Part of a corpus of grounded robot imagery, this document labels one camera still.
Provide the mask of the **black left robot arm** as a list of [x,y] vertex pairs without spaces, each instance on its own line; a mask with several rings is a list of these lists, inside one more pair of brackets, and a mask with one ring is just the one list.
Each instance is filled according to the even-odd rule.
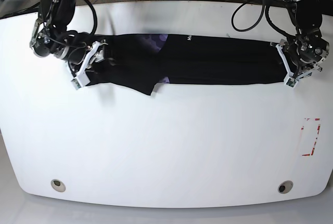
[[329,55],[329,43],[322,38],[320,27],[323,22],[319,0],[283,0],[290,20],[296,28],[296,35],[288,34],[278,28],[270,19],[270,4],[265,7],[268,24],[286,37],[276,45],[285,65],[285,83],[293,87],[299,79],[308,76]]

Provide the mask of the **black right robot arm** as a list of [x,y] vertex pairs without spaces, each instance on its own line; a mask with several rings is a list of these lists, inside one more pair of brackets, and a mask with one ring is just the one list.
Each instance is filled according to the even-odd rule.
[[96,65],[95,61],[88,57],[88,53],[98,45],[95,54],[102,55],[102,61],[105,63],[106,55],[111,53],[108,48],[108,38],[96,35],[98,25],[96,10],[89,0],[83,1],[93,15],[93,28],[89,33],[67,29],[75,13],[76,0],[40,0],[30,48],[38,57],[54,55],[67,62],[74,77],[78,75],[83,62],[87,60],[89,63],[84,69],[89,83],[91,85],[107,83],[102,66]]

